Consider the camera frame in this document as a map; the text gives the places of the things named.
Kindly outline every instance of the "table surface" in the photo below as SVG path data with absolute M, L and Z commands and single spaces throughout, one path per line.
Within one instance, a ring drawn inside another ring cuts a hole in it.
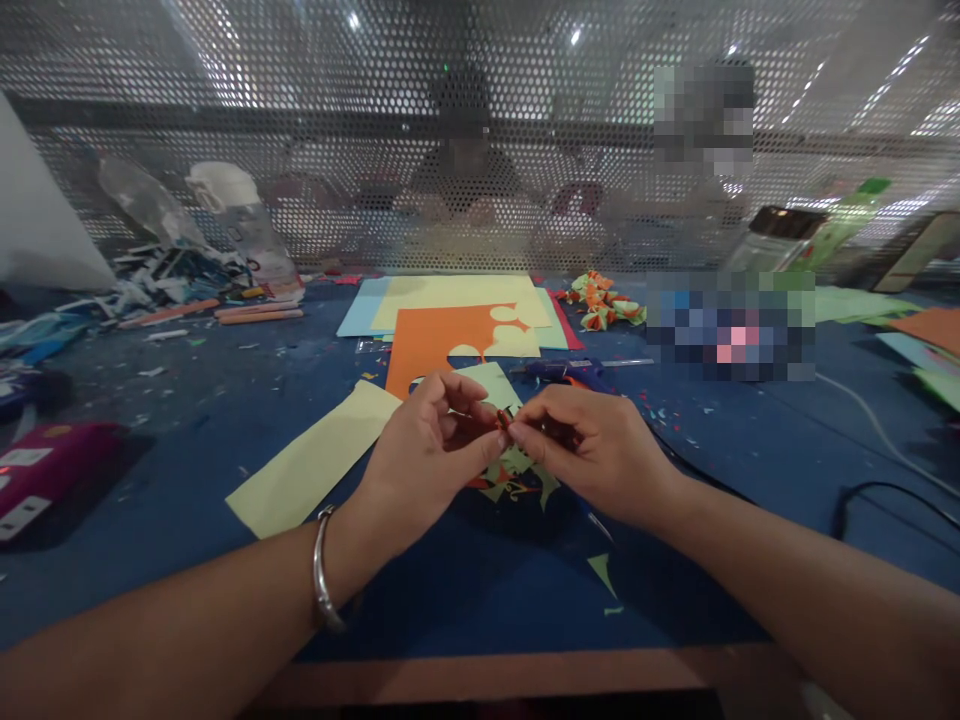
M 559 287 L 559 281 L 549 284 Z M 628 283 L 618 289 L 637 290 Z M 350 286 L 315 282 L 308 286 L 306 317 L 299 320 L 219 327 L 190 318 L 163 328 L 189 329 L 186 339 L 153 345 L 143 342 L 143 331 L 114 333 L 82 340 L 50 361 L 47 367 L 69 373 L 76 387 L 76 401 L 58 419 L 132 425 L 147 415 L 135 432 L 152 436 L 155 444 L 92 508 L 65 508 L 47 527 L 38 522 L 25 542 L 0 552 L 0 575 L 6 575 L 0 583 L 0 647 L 251 542 L 224 498 L 342 401 L 361 373 L 384 383 L 388 354 L 358 354 L 355 339 L 335 335 L 355 294 Z M 579 316 L 571 318 L 576 323 Z M 904 361 L 872 338 L 874 332 L 859 323 L 819 325 L 818 371 L 863 396 L 901 452 L 960 487 L 960 443 L 945 427 L 948 411 L 920 387 Z M 580 337 L 594 357 L 644 355 L 642 330 L 616 325 Z M 205 342 L 194 347 L 191 339 Z M 253 343 L 259 345 L 238 349 Z M 505 367 L 514 362 L 501 360 Z M 154 378 L 137 374 L 157 366 L 167 371 Z M 616 390 L 645 413 L 641 394 L 658 415 L 663 409 L 666 427 L 660 429 L 689 461 L 808 527 L 827 532 L 841 488 L 867 480 L 901 484 L 960 513 L 960 503 L 890 459 L 863 411 L 827 383 L 692 382 L 650 366 L 609 373 Z M 534 392 L 524 381 L 515 387 L 523 400 Z M 366 457 L 329 501 L 349 496 Z M 565 489 L 551 498 L 546 513 L 539 496 L 494 505 L 465 490 L 363 592 L 349 632 L 321 633 L 298 660 L 308 669 L 326 668 L 326 677 L 340 686 L 352 678 L 342 696 L 356 701 L 375 694 L 370 682 L 383 686 L 382 677 L 371 681 L 373 667 L 381 676 L 402 678 L 408 689 L 417 683 L 435 688 L 437 658 L 467 663 L 447 665 L 460 668 L 459 684 L 443 680 L 453 688 L 449 697 L 474 692 L 464 681 L 472 672 L 483 683 L 513 683 L 519 693 L 533 685 L 547 692 L 696 684 L 691 678 L 702 681 L 710 673 L 691 672 L 703 657 L 689 653 L 706 653 L 710 662 L 730 659 L 727 654 L 718 660 L 712 647 L 737 646 L 745 663 L 766 662 L 756 660 L 763 657 L 757 643 L 769 640 L 764 631 L 706 573 L 649 535 L 606 523 L 616 549 Z M 848 542 L 960 592 L 960 537 L 908 497 L 879 489 L 854 501 Z M 605 552 L 625 608 L 620 614 L 604 613 L 618 603 L 586 561 Z M 675 649 L 683 650 L 677 655 Z M 663 670 L 670 665 L 665 651 L 673 658 L 688 653 L 688 662 L 671 675 Z M 564 658 L 572 660 L 564 664 Z M 643 662 L 632 665 L 631 658 Z M 419 669 L 405 677 L 397 674 L 402 667 Z M 653 667 L 661 668 L 653 679 L 611 680 Z M 496 674 L 484 674 L 484 668 Z M 287 673 L 288 691 L 291 679 L 303 680 L 304 672 L 295 666 Z M 390 697 L 438 695 L 421 690 Z

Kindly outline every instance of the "silver bangle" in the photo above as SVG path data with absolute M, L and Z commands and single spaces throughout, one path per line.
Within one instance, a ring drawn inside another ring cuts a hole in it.
M 313 546 L 313 591 L 317 596 L 319 619 L 322 619 L 332 632 L 341 633 L 347 629 L 347 625 L 337 614 L 337 609 L 333 606 L 333 601 L 330 600 L 327 581 L 323 576 L 323 536 L 327 532 L 327 521 L 333 515 L 335 509 L 336 505 L 327 505 L 317 514 L 320 528 L 317 530 L 317 542 Z

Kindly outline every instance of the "perforated metal mesh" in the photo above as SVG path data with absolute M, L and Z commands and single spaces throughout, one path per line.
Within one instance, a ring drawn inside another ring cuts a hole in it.
M 215 243 L 183 177 L 236 163 L 304 267 L 711 267 L 760 206 L 829 211 L 881 176 L 846 253 L 876 262 L 960 202 L 955 2 L 7 0 L 0 20 L 0 87 L 98 241 L 136 232 L 98 153 Z M 752 172 L 664 173 L 655 69 L 724 63 L 755 71 Z

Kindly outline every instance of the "orange paper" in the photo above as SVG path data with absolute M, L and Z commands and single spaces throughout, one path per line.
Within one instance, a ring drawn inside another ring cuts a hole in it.
M 960 310 L 930 308 L 910 317 L 891 320 L 889 326 L 913 335 L 948 353 L 960 355 Z
M 519 320 L 496 320 L 490 312 L 497 307 L 516 310 L 516 303 L 399 310 L 387 371 L 387 392 L 405 400 L 410 394 L 410 383 L 418 377 L 434 370 L 453 370 L 447 362 L 453 348 L 470 345 L 482 353 L 484 348 L 493 345 L 497 326 L 514 325 L 528 329 Z M 486 362 L 482 354 L 480 359 Z

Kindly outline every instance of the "hand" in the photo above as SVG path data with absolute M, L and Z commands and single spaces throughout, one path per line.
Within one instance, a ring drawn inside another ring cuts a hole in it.
M 387 422 L 352 507 L 342 508 L 382 540 L 385 561 L 420 539 L 509 444 L 486 397 L 475 380 L 433 373 Z
M 560 434 L 558 425 L 576 440 L 565 447 L 549 437 Z M 682 476 L 626 398 L 550 385 L 523 406 L 510 435 L 596 509 L 631 525 L 656 522 L 681 484 Z

